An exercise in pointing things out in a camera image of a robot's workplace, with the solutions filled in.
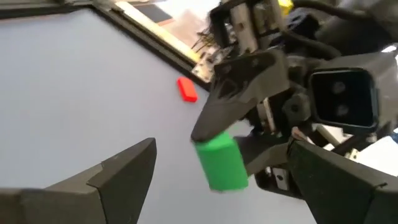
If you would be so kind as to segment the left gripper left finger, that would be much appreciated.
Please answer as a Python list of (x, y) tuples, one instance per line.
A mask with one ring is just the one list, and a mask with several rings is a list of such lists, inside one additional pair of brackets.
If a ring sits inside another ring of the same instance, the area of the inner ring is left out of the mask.
[(155, 168), (155, 138), (44, 189), (1, 189), (1, 224), (136, 224)]

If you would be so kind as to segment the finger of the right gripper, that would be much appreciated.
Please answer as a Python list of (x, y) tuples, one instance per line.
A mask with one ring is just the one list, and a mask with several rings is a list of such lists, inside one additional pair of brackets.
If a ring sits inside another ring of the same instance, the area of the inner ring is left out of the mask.
[(275, 136), (235, 136), (248, 175), (287, 162), (288, 139)]
[(214, 71), (210, 94), (191, 133), (194, 142), (213, 139), (265, 98), (289, 89), (287, 56), (278, 49), (225, 60)]

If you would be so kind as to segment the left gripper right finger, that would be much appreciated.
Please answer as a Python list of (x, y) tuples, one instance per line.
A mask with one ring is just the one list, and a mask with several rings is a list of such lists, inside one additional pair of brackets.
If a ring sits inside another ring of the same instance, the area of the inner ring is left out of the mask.
[(317, 223), (397, 224), (397, 177), (298, 140), (287, 164)]

